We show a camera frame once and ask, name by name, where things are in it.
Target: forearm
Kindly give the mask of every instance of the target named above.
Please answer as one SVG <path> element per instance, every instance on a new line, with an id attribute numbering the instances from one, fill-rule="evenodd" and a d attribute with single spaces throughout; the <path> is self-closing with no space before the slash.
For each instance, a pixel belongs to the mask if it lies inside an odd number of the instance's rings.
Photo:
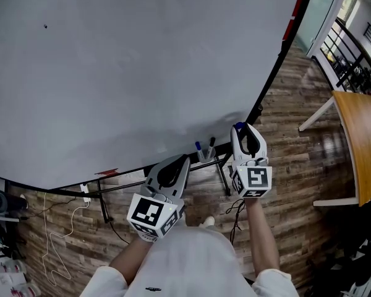
<path id="1" fill-rule="evenodd" d="M 250 244 L 256 276 L 265 269 L 279 269 L 279 252 L 271 228 L 257 199 L 245 199 Z"/>
<path id="2" fill-rule="evenodd" d="M 137 237 L 114 258 L 109 266 L 117 269 L 130 285 L 152 245 L 152 242 Z"/>

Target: electrical cable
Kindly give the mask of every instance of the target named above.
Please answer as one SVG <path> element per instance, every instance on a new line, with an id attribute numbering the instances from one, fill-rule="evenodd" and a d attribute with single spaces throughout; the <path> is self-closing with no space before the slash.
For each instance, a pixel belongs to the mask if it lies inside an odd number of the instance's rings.
<path id="1" fill-rule="evenodd" d="M 255 163 L 255 166 L 258 166 L 258 164 L 262 161 L 265 160 L 267 164 L 269 164 L 270 160 L 268 157 L 260 157 L 258 159 L 253 158 L 252 160 L 245 161 L 244 163 L 241 163 L 240 166 L 248 166 L 250 161 L 253 161 Z"/>
<path id="2" fill-rule="evenodd" d="M 108 212 L 108 210 L 107 210 L 106 202 L 105 202 L 104 199 L 103 199 L 103 195 L 102 195 L 101 200 L 103 201 L 104 209 L 106 210 L 106 213 L 107 213 L 107 219 L 108 219 L 108 222 L 109 222 L 109 224 L 110 224 L 110 227 L 113 229 L 114 233 L 118 236 L 118 238 L 119 238 L 121 241 L 125 242 L 126 244 L 129 244 L 129 242 L 128 242 L 128 241 L 125 241 L 125 240 L 124 240 L 124 239 L 123 239 L 123 238 L 122 238 L 122 237 L 117 233 L 117 231 L 114 229 L 113 224 L 111 223 L 114 219 L 113 219 L 112 217 L 110 217 L 110 214 L 109 214 L 109 212 Z"/>
<path id="3" fill-rule="evenodd" d="M 225 211 L 226 215 L 231 213 L 232 210 L 234 209 L 237 209 L 236 210 L 236 216 L 235 216 L 235 222 L 234 222 L 234 227 L 232 228 L 231 230 L 231 234 L 229 235 L 229 241 L 231 242 L 231 244 L 234 244 L 234 240 L 235 240 L 235 231 L 236 231 L 236 228 L 238 228 L 240 231 L 242 231 L 242 229 L 239 227 L 239 225 L 237 224 L 238 223 L 238 219 L 239 219 L 239 214 L 243 211 L 243 209 L 245 209 L 245 202 L 243 199 L 238 199 L 237 201 L 235 201 L 231 208 L 227 209 Z"/>
<path id="4" fill-rule="evenodd" d="M 41 215 L 43 212 L 48 211 L 48 210 L 51 209 L 52 207 L 55 207 L 56 205 L 67 205 L 67 204 L 71 203 L 72 201 L 74 201 L 74 200 L 76 200 L 76 199 L 77 199 L 77 197 L 74 197 L 73 199 L 71 199 L 71 200 L 69 200 L 69 201 L 67 201 L 67 202 L 56 202 L 55 204 L 53 204 L 53 205 L 50 206 L 49 208 L 47 208 L 47 209 L 45 209 L 45 210 L 43 210 L 43 211 L 41 211 L 41 212 L 39 212 L 39 213 L 35 213 L 35 214 L 33 214 L 33 215 L 29 215 L 29 216 L 27 216 L 27 217 L 20 217 L 20 219 L 21 219 L 21 220 L 28 220 L 29 218 L 35 218 L 35 217 Z"/>
<path id="5" fill-rule="evenodd" d="M 62 258 L 60 257 L 60 255 L 58 254 L 58 252 L 57 252 L 56 249 L 55 249 L 55 246 L 54 246 L 54 243 L 53 243 L 53 240 L 52 240 L 52 235 L 55 235 L 55 236 L 57 236 L 58 238 L 61 238 L 61 239 L 65 238 L 66 236 L 71 235 L 71 234 L 74 232 L 74 225 L 73 225 L 74 213 L 75 213 L 78 209 L 85 209 L 85 208 L 88 208 L 88 207 L 89 207 L 89 201 L 88 201 L 88 205 L 87 205 L 86 207 L 78 207 L 78 208 L 74 209 L 73 214 L 72 214 L 72 218 L 71 218 L 71 220 L 70 220 L 70 221 L 71 221 L 71 224 L 72 224 L 72 231 L 71 231 L 69 234 L 67 234 L 67 235 L 57 235 L 57 234 L 54 233 L 54 232 L 51 232 L 51 233 L 49 234 L 49 238 L 50 238 L 50 240 L 51 240 L 52 248 L 54 249 L 54 252 L 56 253 L 57 257 L 58 257 L 59 260 L 61 261 L 61 263 L 62 263 L 64 269 L 66 270 L 66 272 L 67 272 L 67 274 L 68 274 L 68 276 L 65 276 L 65 275 L 59 273 L 59 272 L 56 271 L 56 270 L 52 270 L 52 271 L 51 271 L 51 276 L 52 276 L 52 279 L 53 279 L 53 283 L 52 283 L 52 282 L 49 280 L 49 278 L 48 278 L 47 269 L 46 269 L 45 262 L 44 262 L 44 258 L 49 254 L 49 249 L 48 249 L 48 231 L 47 231 L 47 222 L 46 222 L 46 219 L 45 219 L 45 212 L 46 212 L 46 209 L 45 209 L 45 197 L 46 197 L 46 195 L 47 195 L 47 193 L 44 193 L 44 207 L 43 207 L 43 211 L 42 211 L 43 214 L 44 214 L 44 226 L 45 226 L 45 236 L 46 236 L 46 250 L 47 250 L 47 251 L 46 251 L 46 254 L 43 255 L 43 267 L 44 267 L 45 277 L 47 278 L 47 280 L 49 281 L 49 283 L 50 283 L 52 286 L 56 287 L 57 284 L 56 284 L 56 281 L 55 281 L 55 278 L 54 278 L 54 273 L 57 273 L 58 275 L 60 275 L 60 276 L 62 276 L 62 277 L 64 277 L 64 278 L 66 278 L 66 279 L 68 279 L 68 280 L 71 280 L 71 279 L 72 279 L 72 276 L 70 275 L 70 273 L 69 273 L 67 267 L 66 267 L 66 266 L 64 265 L 64 263 L 63 263 Z"/>

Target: window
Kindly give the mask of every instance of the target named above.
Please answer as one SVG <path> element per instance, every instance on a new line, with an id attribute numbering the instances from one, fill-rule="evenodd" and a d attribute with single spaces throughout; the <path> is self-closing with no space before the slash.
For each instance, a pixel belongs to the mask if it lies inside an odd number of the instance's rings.
<path id="1" fill-rule="evenodd" d="M 356 4 L 357 0 L 344 0 L 342 2 L 341 10 L 338 12 L 338 17 L 346 23 L 348 21 L 349 17 L 351 16 L 351 13 L 353 11 L 353 8 Z"/>
<path id="2" fill-rule="evenodd" d="M 344 24 L 346 25 L 346 22 L 349 20 L 353 8 L 356 5 L 357 0 L 344 0 L 342 2 L 341 9 L 338 12 L 337 18 L 341 19 Z M 339 35 L 342 30 L 339 27 L 337 23 L 334 22 L 333 24 L 333 30 Z M 331 37 L 326 37 L 325 43 L 322 45 L 322 51 L 326 54 L 326 57 L 331 61 L 335 62 L 334 57 L 332 56 L 332 52 L 336 49 L 337 44 L 340 43 L 339 38 L 335 32 L 329 33 L 329 36 Z"/>

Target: white wall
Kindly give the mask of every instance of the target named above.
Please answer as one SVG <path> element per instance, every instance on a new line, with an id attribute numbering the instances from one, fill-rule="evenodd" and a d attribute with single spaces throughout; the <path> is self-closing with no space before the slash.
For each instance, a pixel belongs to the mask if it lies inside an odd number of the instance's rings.
<path id="1" fill-rule="evenodd" d="M 371 44 L 364 36 L 368 23 L 371 24 L 371 6 L 365 0 L 358 0 L 360 6 L 348 26 L 349 31 L 356 37 L 371 57 Z"/>

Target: black cable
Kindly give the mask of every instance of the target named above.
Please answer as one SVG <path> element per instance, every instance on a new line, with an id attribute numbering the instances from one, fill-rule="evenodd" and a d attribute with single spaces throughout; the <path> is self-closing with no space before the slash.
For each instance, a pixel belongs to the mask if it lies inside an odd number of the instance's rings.
<path id="1" fill-rule="evenodd" d="M 21 220 L 28 220 L 29 218 L 34 218 L 34 217 L 37 217 L 39 215 L 41 215 L 43 212 L 45 211 L 48 211 L 49 209 L 51 209 L 52 207 L 55 207 L 56 205 L 67 205 L 69 203 L 71 203 L 72 201 L 76 200 L 77 197 L 74 197 L 73 199 L 67 201 L 67 202 L 56 202 L 55 204 L 53 204 L 52 206 L 50 206 L 49 208 L 39 212 L 39 213 L 36 213 L 34 215 L 30 215 L 30 216 L 27 216 L 27 217 L 20 217 Z"/>
<path id="2" fill-rule="evenodd" d="M 111 222 L 112 222 L 114 219 L 110 217 L 110 214 L 109 214 L 109 212 L 108 212 L 108 210 L 107 210 L 106 202 L 105 202 L 104 199 L 103 199 L 103 195 L 102 195 L 101 200 L 103 201 L 104 209 L 106 210 L 106 213 L 107 213 L 107 219 L 108 219 L 108 221 L 109 221 L 110 227 L 113 229 L 114 233 L 118 236 L 118 238 L 120 238 L 121 241 L 125 242 L 126 244 L 129 244 L 128 241 L 125 241 L 124 239 L 121 238 L 121 236 L 117 233 L 117 231 L 114 229 L 113 225 L 111 224 Z"/>
<path id="3" fill-rule="evenodd" d="M 237 221 L 239 219 L 239 214 L 242 212 L 243 209 L 245 209 L 245 202 L 243 199 L 238 199 L 236 200 L 231 208 L 227 209 L 225 211 L 226 215 L 229 214 L 232 210 L 234 209 L 237 209 L 236 210 L 236 216 L 235 216 L 235 222 L 234 222 L 234 227 L 232 228 L 231 230 L 231 234 L 229 235 L 229 241 L 231 242 L 231 244 L 234 244 L 234 240 L 235 240 L 235 231 L 236 231 L 236 228 L 238 228 L 240 231 L 242 231 L 242 229 L 239 227 L 239 225 L 237 224 Z"/>

